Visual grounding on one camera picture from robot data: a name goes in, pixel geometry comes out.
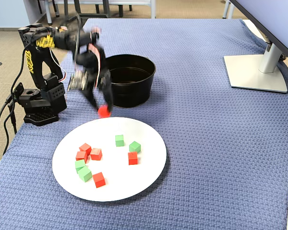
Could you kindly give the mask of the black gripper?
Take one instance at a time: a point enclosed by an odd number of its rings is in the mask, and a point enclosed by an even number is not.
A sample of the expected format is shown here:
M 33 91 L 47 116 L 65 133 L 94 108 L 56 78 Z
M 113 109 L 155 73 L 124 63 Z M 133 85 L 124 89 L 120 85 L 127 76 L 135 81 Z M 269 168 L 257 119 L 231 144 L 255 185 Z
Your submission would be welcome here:
M 99 46 L 88 46 L 84 53 L 77 56 L 76 63 L 84 68 L 85 90 L 82 91 L 84 97 L 97 111 L 99 107 L 96 104 L 93 90 L 89 87 L 98 88 L 103 93 L 108 112 L 112 112 L 112 83 L 103 48 Z

